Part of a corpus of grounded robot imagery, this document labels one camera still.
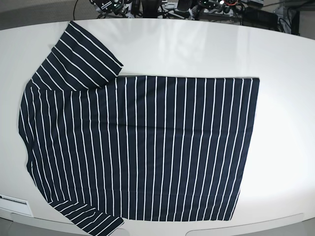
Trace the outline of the navy white striped T-shirt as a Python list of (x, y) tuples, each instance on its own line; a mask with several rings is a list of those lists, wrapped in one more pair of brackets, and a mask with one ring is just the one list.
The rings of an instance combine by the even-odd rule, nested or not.
[(122, 68), (70, 22), (27, 83), (18, 130), (43, 198), (93, 236), (126, 219), (231, 220), (260, 80), (123, 77)]

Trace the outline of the white power strip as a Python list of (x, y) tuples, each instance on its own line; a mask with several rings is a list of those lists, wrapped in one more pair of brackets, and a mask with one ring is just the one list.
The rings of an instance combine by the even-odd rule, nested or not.
[(229, 13), (231, 8), (239, 3), (238, 0), (178, 0), (177, 2), (167, 2), (164, 0), (160, 5), (161, 15), (188, 13), (192, 17), (207, 10), (211, 14), (214, 12), (225, 14)]

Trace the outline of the black box on floor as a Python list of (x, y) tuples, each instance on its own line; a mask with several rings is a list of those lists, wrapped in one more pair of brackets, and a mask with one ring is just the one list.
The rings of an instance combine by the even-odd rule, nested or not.
[(276, 29), (278, 16), (275, 13), (247, 7), (243, 12), (243, 21), (254, 27)]

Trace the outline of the white paper label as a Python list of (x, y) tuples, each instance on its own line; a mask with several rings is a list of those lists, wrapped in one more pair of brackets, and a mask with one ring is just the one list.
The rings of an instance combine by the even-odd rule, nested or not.
[(0, 208), (11, 213), (33, 217), (32, 210), (27, 200), (0, 195)]

